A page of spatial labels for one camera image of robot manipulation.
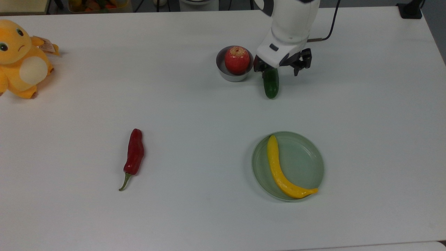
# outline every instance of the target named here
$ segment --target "floor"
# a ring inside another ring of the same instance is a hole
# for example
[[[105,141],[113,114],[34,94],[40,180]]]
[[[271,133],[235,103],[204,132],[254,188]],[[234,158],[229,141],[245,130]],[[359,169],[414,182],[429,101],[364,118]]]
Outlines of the floor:
[[[62,0],[65,5],[63,10],[59,10],[56,4],[50,5],[50,14],[70,14],[68,10],[68,0]],[[408,3],[409,0],[342,0],[340,7],[365,7],[365,6],[395,6],[397,3]],[[133,10],[140,5],[138,12],[156,12],[153,0],[131,0]],[[179,11],[178,0],[169,0],[170,10]],[[337,0],[321,0],[321,8],[335,7]],[[249,0],[219,0],[220,11],[226,10],[249,10]],[[168,12],[167,5],[160,7],[160,12]],[[425,0],[423,14],[437,43],[438,49],[446,63],[446,1],[445,0]]]

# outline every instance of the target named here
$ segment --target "plush toy eye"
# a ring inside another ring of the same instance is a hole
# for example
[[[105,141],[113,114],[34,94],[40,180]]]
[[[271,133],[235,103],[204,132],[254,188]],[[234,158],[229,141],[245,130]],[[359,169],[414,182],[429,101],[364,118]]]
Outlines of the plush toy eye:
[[[0,43],[0,50],[7,51],[8,50],[8,46],[5,43]]]

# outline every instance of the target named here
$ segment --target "chili pepper stem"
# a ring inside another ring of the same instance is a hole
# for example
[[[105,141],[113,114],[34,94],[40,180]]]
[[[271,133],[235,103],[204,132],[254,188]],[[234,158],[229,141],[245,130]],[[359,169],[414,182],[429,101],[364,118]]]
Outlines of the chili pepper stem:
[[[130,177],[131,177],[132,175],[131,174],[129,174],[128,172],[126,172],[125,173],[125,179],[124,179],[124,184],[122,185],[122,187],[119,189],[119,191],[122,191],[122,190],[124,190],[124,188],[125,188],[125,185],[127,185],[127,181],[128,181],[128,179],[130,179]]]

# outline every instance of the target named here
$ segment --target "small silver bowl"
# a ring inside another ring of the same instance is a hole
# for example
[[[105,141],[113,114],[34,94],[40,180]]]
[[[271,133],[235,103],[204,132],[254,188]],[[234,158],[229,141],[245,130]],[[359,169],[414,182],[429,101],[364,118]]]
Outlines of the small silver bowl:
[[[254,65],[254,58],[252,57],[252,54],[248,51],[249,54],[249,66],[246,69],[245,73],[240,74],[240,75],[235,75],[230,73],[225,64],[224,64],[224,56],[227,52],[227,50],[229,50],[229,48],[231,48],[233,46],[228,46],[228,47],[224,47],[218,54],[217,54],[217,67],[219,69],[220,75],[226,79],[227,81],[231,81],[231,82],[240,82],[242,80],[244,80],[247,76],[248,73],[251,71],[252,66]]]

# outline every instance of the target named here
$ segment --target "tag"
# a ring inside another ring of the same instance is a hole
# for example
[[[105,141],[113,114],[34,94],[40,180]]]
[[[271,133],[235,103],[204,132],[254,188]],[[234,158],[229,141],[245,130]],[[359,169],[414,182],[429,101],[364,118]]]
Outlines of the tag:
[[[37,37],[40,38],[41,40],[43,40],[43,45],[39,46],[39,49],[41,49],[44,52],[50,52],[50,53],[56,53],[56,49],[53,46],[53,43],[51,43],[48,39],[46,38],[41,38],[41,37]]]

